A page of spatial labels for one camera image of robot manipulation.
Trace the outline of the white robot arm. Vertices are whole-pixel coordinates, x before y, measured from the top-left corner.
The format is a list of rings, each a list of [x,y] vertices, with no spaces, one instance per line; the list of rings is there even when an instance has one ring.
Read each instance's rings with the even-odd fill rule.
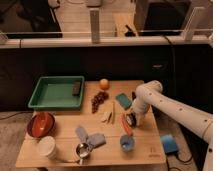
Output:
[[[162,91],[163,86],[157,80],[136,88],[132,109],[137,116],[137,124],[140,124],[150,105],[167,114],[208,144],[203,171],[213,171],[213,114],[168,98],[162,95]]]

